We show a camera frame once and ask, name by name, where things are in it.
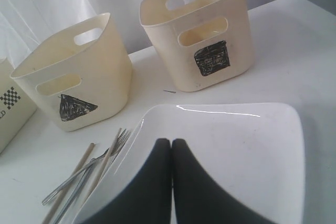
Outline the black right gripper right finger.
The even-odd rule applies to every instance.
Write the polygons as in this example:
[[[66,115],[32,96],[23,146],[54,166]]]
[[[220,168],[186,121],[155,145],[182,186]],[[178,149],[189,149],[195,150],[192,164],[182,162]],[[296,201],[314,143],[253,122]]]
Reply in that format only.
[[[267,223],[212,179],[184,139],[172,142],[177,223]]]

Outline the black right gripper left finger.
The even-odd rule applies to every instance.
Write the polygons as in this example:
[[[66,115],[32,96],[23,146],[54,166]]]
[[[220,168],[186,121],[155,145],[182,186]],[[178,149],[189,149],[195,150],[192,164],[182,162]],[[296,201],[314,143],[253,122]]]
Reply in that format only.
[[[135,177],[84,223],[170,223],[171,144],[159,138]]]

